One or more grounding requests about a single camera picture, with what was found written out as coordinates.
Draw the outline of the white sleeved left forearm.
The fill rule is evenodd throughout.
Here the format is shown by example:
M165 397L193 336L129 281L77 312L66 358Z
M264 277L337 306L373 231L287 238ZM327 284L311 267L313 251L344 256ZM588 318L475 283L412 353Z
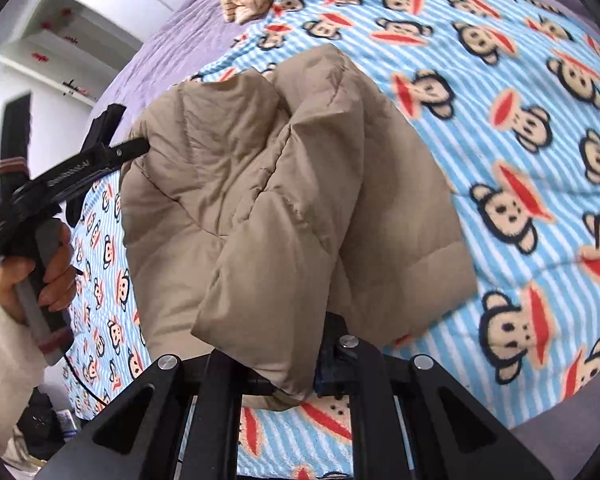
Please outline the white sleeved left forearm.
M45 367L29 327L0 305L0 455L7 450L32 390L43 381Z

